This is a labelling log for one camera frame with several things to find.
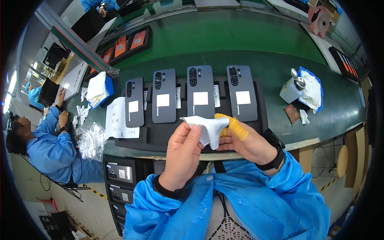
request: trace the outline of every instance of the hand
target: hand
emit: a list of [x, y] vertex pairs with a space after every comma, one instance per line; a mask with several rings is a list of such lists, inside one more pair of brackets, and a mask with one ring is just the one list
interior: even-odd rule
[[260, 136], [252, 127], [236, 118], [216, 113], [215, 118], [228, 117], [230, 123], [222, 132], [217, 151], [234, 150], [250, 162], [264, 165], [277, 156], [277, 149]]
[[107, 13], [105, 12], [104, 8], [99, 8], [99, 13], [101, 13], [101, 16], [103, 18], [105, 18], [105, 16], [107, 15]]
[[184, 187], [199, 164], [201, 150], [201, 127], [186, 122], [180, 124], [168, 141], [166, 169], [159, 177], [160, 185], [174, 191]]
[[60, 128], [64, 127], [67, 124], [69, 115], [70, 114], [67, 111], [63, 111], [62, 113], [60, 113], [59, 115]]
[[57, 105], [61, 108], [61, 106], [63, 105], [63, 102], [64, 102], [64, 96], [65, 96], [65, 88], [62, 88], [60, 91], [59, 91], [59, 95], [57, 96], [57, 99], [58, 99], [58, 103]]

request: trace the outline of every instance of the black smartphone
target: black smartphone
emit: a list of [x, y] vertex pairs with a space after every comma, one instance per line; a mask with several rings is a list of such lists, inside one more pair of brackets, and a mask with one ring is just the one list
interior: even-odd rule
[[227, 67], [232, 117], [240, 122], [257, 120], [257, 102], [251, 69], [247, 65]]
[[153, 73], [152, 122], [176, 121], [176, 70], [165, 69]]
[[187, 110], [188, 116], [214, 117], [214, 75], [211, 66], [187, 68]]
[[144, 125], [143, 78], [135, 78], [125, 83], [125, 125]]

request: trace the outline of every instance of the black wrist strap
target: black wrist strap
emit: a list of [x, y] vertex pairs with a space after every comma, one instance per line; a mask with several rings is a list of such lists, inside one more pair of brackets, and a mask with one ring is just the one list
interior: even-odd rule
[[186, 194], [186, 189], [185, 188], [177, 189], [174, 192], [172, 192], [170, 190], [167, 190], [167, 189], [163, 188], [162, 185], [160, 185], [159, 177], [160, 177], [160, 175], [156, 176], [152, 180], [153, 189], [156, 192], [160, 193], [161, 195], [163, 195], [165, 197], [169, 197], [169, 198], [172, 198], [172, 199], [184, 199], [184, 196]]
[[281, 162], [283, 161], [284, 157], [285, 157], [285, 154], [283, 152], [283, 149], [280, 147], [280, 146], [274, 146], [276, 149], [277, 149], [277, 156], [275, 157], [274, 160], [272, 160], [271, 162], [267, 163], [267, 164], [264, 164], [264, 165], [258, 165], [256, 164], [256, 166], [262, 170], [262, 171], [266, 171], [266, 170], [270, 170], [272, 168], [274, 169], [278, 169]]
[[59, 107], [57, 104], [55, 107], [61, 112], [61, 107]]
[[277, 149], [277, 155], [276, 155], [275, 159], [272, 160], [271, 162], [264, 164], [264, 165], [256, 164], [256, 166], [262, 171], [270, 170], [272, 168], [278, 169], [281, 162], [283, 161], [283, 159], [285, 157], [285, 154], [283, 152], [283, 148], [285, 148], [285, 145], [272, 132], [271, 129], [265, 130], [263, 133], [263, 137], [265, 138], [265, 140], [267, 140], [267, 142], [269, 144], [271, 144], [273, 147], [275, 147]]

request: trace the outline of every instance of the watch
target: watch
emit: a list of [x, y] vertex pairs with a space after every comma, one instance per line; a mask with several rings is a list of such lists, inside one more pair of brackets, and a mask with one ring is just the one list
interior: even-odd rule
[[62, 131], [64, 131], [64, 130], [66, 130], [66, 131], [68, 130], [68, 128], [67, 128], [67, 125], [66, 125], [66, 124], [64, 125], [64, 127], [60, 128], [59, 132], [61, 133], [61, 132], [62, 132]]
[[283, 152], [283, 149], [285, 148], [285, 145], [281, 142], [281, 140], [272, 132], [271, 129], [267, 129], [264, 131], [263, 133], [263, 137], [265, 138], [265, 140], [267, 140], [267, 142], [269, 144], [271, 144], [273, 147], [275, 147], [277, 149], [277, 155], [275, 157], [275, 159], [273, 159], [271, 162], [267, 163], [267, 164], [264, 164], [264, 165], [258, 165], [256, 164], [256, 166], [262, 170], [262, 171], [266, 171], [266, 170], [270, 170], [272, 168], [274, 169], [278, 169], [281, 162], [283, 161], [284, 157], [285, 157], [285, 154]]

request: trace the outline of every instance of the barcode label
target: barcode label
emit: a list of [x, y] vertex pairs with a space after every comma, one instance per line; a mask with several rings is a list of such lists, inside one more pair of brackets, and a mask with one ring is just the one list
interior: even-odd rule
[[147, 92], [148, 91], [144, 91], [144, 97], [143, 97], [143, 100], [144, 100], [144, 110], [147, 110]]
[[176, 88], [176, 108], [181, 108], [181, 99], [180, 99], [181, 87]]
[[220, 93], [218, 91], [218, 85], [214, 85], [214, 97], [215, 97], [215, 108], [220, 107]]
[[122, 192], [121, 195], [122, 195], [122, 199], [123, 199], [124, 201], [129, 202], [128, 194]]

